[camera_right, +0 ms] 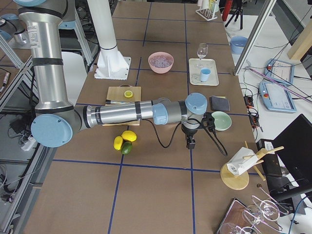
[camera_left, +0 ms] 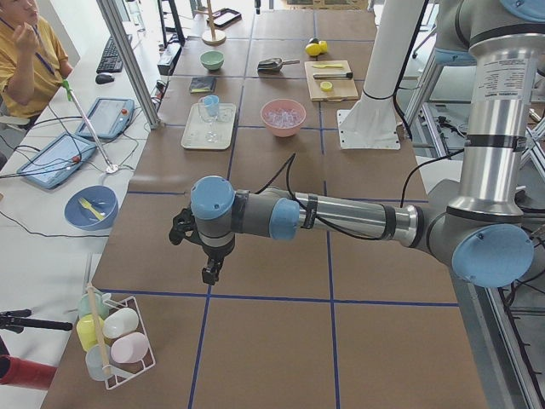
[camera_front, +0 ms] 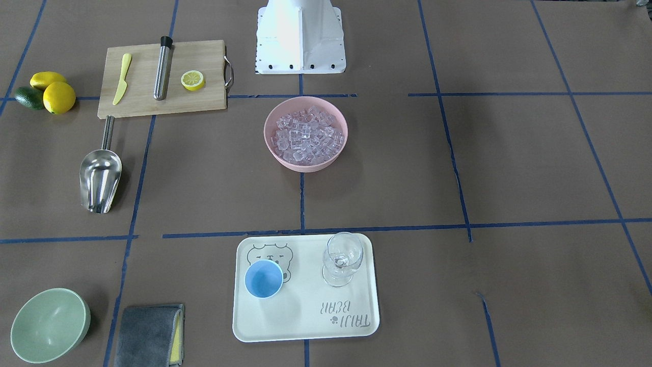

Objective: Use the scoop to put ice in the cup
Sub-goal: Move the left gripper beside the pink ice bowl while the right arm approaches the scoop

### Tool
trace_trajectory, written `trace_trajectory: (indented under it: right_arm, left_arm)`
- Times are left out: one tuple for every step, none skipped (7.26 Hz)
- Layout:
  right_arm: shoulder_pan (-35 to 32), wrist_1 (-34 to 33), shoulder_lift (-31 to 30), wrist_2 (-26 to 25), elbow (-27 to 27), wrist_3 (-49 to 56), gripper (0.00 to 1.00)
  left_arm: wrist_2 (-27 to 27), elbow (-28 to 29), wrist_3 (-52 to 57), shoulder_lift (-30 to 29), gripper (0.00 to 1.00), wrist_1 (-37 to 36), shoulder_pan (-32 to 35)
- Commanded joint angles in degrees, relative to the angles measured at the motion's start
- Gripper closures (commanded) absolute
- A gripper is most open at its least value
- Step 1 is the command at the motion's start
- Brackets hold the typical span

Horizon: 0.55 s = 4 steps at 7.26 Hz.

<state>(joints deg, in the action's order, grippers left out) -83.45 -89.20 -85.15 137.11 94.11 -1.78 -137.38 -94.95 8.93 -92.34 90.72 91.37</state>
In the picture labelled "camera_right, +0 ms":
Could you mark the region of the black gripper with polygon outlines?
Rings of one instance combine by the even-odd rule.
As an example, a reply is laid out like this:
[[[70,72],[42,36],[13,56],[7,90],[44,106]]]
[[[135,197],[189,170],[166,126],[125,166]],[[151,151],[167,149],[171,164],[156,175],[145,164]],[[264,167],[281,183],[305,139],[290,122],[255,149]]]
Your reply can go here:
[[[211,133],[215,133],[214,121],[215,119],[210,112],[206,112],[203,115],[191,115],[188,117],[188,119],[183,122],[181,126],[186,138],[186,147],[188,149],[195,148],[194,135],[200,129],[204,130],[212,141],[215,141],[211,135]]]

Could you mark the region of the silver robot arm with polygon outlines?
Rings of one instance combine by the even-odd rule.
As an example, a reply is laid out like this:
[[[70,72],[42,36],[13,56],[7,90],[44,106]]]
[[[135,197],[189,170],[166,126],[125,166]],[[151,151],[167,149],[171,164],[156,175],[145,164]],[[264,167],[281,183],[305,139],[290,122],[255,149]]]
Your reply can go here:
[[[19,0],[19,17],[26,23],[30,39],[39,102],[31,133],[43,146],[56,148],[73,135],[102,124],[122,124],[152,119],[156,125],[179,122],[187,143],[198,129],[210,133],[214,119],[207,113],[208,101],[192,93],[184,101],[159,98],[105,106],[75,107],[67,96],[59,27],[70,20],[75,6],[68,0]]]

